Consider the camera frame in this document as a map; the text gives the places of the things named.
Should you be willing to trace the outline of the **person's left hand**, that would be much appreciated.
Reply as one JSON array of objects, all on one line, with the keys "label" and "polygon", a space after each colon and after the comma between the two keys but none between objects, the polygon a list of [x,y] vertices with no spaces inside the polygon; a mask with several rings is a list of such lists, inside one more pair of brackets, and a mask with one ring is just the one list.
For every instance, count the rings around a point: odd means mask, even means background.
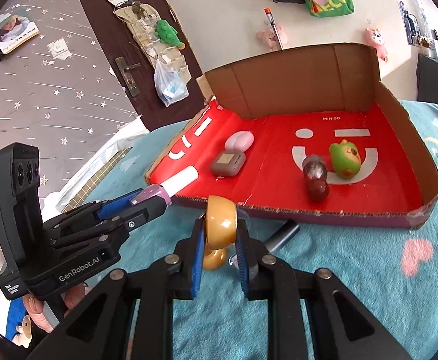
[{"label": "person's left hand", "polygon": [[[89,286],[85,283],[80,283],[79,285],[68,289],[64,294],[64,303],[65,306],[67,306],[67,311],[64,313],[64,316],[67,316],[90,290]],[[44,330],[46,333],[51,333],[54,330],[54,326],[51,325],[50,321],[44,314],[43,301],[37,300],[34,295],[28,293],[22,297],[22,302],[31,320],[38,328]]]}]

